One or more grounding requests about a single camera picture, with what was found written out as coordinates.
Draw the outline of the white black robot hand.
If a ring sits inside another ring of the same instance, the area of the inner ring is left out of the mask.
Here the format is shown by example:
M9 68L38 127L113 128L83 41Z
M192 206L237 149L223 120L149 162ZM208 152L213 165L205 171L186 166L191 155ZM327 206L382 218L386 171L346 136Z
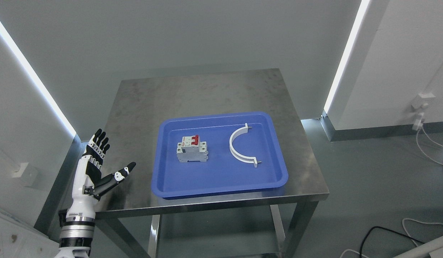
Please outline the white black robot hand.
M102 176L101 168L110 148L108 141L106 132L98 129L78 160L71 194L73 203L67 211L67 221L95 219L94 208L102 196L118 186L135 168L136 163L131 162L117 172Z

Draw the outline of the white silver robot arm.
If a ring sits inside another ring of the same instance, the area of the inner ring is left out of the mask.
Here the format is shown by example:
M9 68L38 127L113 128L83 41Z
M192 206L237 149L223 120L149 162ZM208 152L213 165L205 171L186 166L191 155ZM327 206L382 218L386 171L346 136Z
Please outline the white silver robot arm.
M67 209L59 210L59 250L56 258L89 258L94 235L94 218L79 214L67 216Z

